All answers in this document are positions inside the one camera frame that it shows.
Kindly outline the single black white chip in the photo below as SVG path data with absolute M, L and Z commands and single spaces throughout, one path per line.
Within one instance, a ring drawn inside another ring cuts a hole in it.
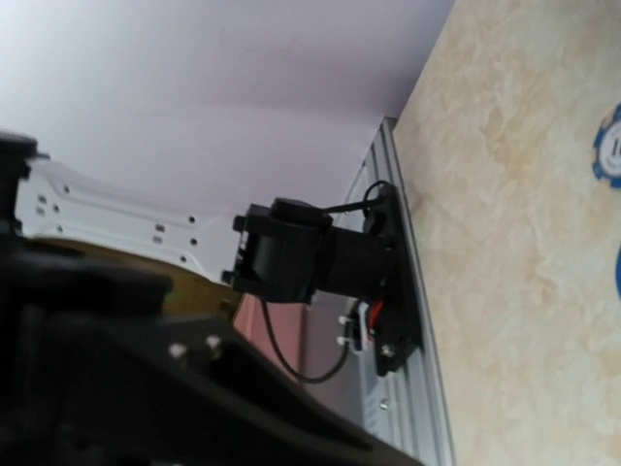
M 592 172 L 611 189 L 620 189 L 620 104 L 602 120 L 593 142 Z

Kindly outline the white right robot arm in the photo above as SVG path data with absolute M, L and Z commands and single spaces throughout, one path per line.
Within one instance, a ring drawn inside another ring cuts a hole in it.
M 49 166 L 1 137 L 5 465 L 410 465 L 330 413 L 231 324 L 165 316 L 171 281 L 30 247 L 21 184 Z

